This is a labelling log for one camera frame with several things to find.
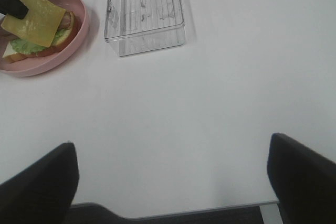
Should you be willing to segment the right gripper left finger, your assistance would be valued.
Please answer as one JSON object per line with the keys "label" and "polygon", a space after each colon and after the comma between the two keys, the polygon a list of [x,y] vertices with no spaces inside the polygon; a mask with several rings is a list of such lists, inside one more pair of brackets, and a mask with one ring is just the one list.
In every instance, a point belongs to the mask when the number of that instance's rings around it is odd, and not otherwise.
{"label": "right gripper left finger", "polygon": [[1,223],[62,223],[77,191],[74,143],[62,143],[1,184]]}

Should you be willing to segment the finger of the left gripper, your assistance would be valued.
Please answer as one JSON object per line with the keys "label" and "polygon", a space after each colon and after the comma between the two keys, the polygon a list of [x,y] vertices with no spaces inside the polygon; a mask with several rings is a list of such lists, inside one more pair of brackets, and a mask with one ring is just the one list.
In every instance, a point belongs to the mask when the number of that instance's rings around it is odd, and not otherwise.
{"label": "finger of the left gripper", "polygon": [[28,8],[20,0],[1,0],[1,14],[24,19],[27,13]]}

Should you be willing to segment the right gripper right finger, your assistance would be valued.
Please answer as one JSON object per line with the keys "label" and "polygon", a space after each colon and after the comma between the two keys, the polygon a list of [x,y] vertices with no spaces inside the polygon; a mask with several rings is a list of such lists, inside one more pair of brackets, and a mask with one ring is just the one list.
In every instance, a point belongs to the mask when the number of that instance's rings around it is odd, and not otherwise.
{"label": "right gripper right finger", "polygon": [[334,162],[283,133],[274,133],[267,174],[291,223],[335,223]]}

